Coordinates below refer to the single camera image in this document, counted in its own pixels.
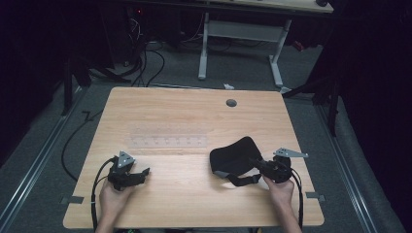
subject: gray carpet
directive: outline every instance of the gray carpet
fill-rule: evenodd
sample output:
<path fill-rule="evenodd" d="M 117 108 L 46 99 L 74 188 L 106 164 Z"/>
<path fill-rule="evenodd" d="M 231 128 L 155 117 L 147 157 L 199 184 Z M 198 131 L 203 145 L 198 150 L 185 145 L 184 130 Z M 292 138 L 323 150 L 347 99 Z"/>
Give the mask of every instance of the gray carpet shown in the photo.
<path fill-rule="evenodd" d="M 266 44 L 255 49 L 260 49 L 265 53 L 267 47 L 270 46 L 272 45 Z M 155 48 L 159 48 L 159 44 L 152 44 L 149 47 L 149 49 Z M 158 52 L 164 56 L 165 66 L 152 84 L 156 86 L 173 84 L 223 89 L 223 84 L 228 83 L 235 89 L 279 91 L 279 88 L 274 85 L 266 55 L 252 54 L 241 46 L 232 47 L 226 51 L 215 51 L 224 49 L 224 45 L 211 49 L 207 79 L 199 81 L 197 79 L 199 48 L 180 47 L 176 50 L 167 46 L 162 47 Z M 304 84 L 321 51 L 322 48 L 315 48 L 299 52 L 294 48 L 285 47 L 279 60 L 285 86 L 294 88 Z M 144 74 L 145 81 L 154 75 L 161 66 L 161 59 L 157 54 L 148 52 L 147 55 L 148 67 Z M 101 111 L 111 88 L 119 85 L 126 84 L 93 79 L 92 86 L 86 90 L 85 96 L 73 110 L 73 114 L 51 149 L 48 163 L 14 218 L 9 232 L 91 232 L 90 229 L 65 229 L 62 225 L 67 206 L 60 204 L 60 201 L 63 196 L 72 194 L 75 182 L 63 171 L 60 155 L 71 134 L 85 121 L 84 111 L 90 112 L 91 115 Z M 306 162 L 314 187 L 325 197 L 325 200 L 321 202 L 325 223 L 317 227 L 304 227 L 303 231 L 363 232 L 361 221 L 339 172 L 334 149 L 324 128 L 325 123 L 319 117 L 317 109 L 308 97 L 310 95 L 302 94 L 285 100 L 300 147 L 302 151 L 310 154 Z M 61 118 L 62 111 L 61 87 L 56 92 L 53 102 L 33 121 L 30 131 L 0 170 L 0 185 L 2 186 L 0 207 L 2 210 L 6 208 L 31 163 Z M 79 176 L 82 169 L 98 121 L 99 117 L 87 123 L 73 137 L 65 152 L 67 168 L 76 177 Z M 338 135 L 336 139 L 356 178 L 360 192 L 363 194 L 365 205 L 373 217 L 376 231 L 404 232 L 362 155 L 341 101 L 339 102 L 336 130 Z M 143 231 L 159 232 L 161 230 L 144 229 Z M 194 231 L 248 232 L 244 228 L 202 228 L 194 229 Z M 268 227 L 263 228 L 263 232 L 282 231 L 280 227 Z"/>

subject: desk leg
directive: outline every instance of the desk leg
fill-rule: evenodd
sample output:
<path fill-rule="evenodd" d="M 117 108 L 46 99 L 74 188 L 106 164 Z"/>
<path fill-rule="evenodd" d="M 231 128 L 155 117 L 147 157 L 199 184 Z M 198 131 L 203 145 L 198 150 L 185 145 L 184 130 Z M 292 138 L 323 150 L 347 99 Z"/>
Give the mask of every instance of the desk leg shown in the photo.
<path fill-rule="evenodd" d="M 202 53 L 200 54 L 199 76 L 198 76 L 200 80 L 206 79 L 208 36 L 209 36 L 209 13 L 205 13 L 205 22 L 204 22 L 204 29 L 203 29 L 203 47 L 202 47 Z"/>
<path fill-rule="evenodd" d="M 273 79 L 275 84 L 279 87 L 283 86 L 281 73 L 279 72 L 278 59 L 282 51 L 282 47 L 285 43 L 286 37 L 288 36 L 289 28 L 291 27 L 292 20 L 288 19 L 285 26 L 279 36 L 278 47 L 276 48 L 275 54 L 269 56 L 270 66 L 272 67 Z"/>

